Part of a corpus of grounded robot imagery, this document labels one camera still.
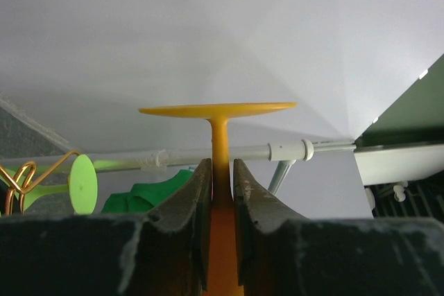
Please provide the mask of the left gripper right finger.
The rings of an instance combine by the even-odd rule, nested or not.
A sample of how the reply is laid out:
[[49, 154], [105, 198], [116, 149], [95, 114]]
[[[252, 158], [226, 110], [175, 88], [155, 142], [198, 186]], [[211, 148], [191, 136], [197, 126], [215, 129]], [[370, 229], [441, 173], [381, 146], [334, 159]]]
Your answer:
[[265, 189], [242, 159], [233, 167], [239, 284], [296, 286], [297, 228], [308, 218]]

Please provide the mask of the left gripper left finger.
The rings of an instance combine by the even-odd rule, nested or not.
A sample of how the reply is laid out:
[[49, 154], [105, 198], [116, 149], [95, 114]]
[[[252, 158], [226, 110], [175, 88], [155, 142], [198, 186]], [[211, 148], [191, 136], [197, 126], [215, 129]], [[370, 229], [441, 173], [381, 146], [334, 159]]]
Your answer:
[[212, 161], [203, 159], [190, 179], [148, 217], [151, 293], [200, 293], [210, 257]]

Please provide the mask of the orange wine glass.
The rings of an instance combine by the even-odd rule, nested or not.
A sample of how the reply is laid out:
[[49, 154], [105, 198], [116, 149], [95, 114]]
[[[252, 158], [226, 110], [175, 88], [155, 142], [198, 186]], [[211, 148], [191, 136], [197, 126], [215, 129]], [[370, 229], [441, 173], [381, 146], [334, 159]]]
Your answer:
[[212, 215], [205, 295], [243, 295], [237, 272], [234, 202], [230, 185], [228, 122], [295, 107], [283, 103], [225, 103], [140, 108], [142, 114], [205, 119], [212, 129]]

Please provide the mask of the green wine glass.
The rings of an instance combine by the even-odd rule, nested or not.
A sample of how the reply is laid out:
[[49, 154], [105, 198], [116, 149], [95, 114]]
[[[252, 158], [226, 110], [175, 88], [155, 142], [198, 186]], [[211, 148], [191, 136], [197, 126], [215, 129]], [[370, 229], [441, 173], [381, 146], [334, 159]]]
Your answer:
[[[38, 199], [53, 194], [67, 193], [73, 210], [77, 214], [90, 214], [93, 212], [98, 198], [98, 172], [112, 171], [118, 167], [117, 163], [96, 160], [94, 161], [86, 154], [74, 158], [69, 167], [67, 180], [63, 184], [44, 185], [43, 182], [37, 185], [30, 193], [26, 195], [25, 211]], [[14, 174], [17, 169], [8, 169]], [[1, 215], [5, 215], [4, 204], [6, 190], [8, 186], [1, 179]], [[14, 198], [13, 214], [20, 214], [18, 200]]]

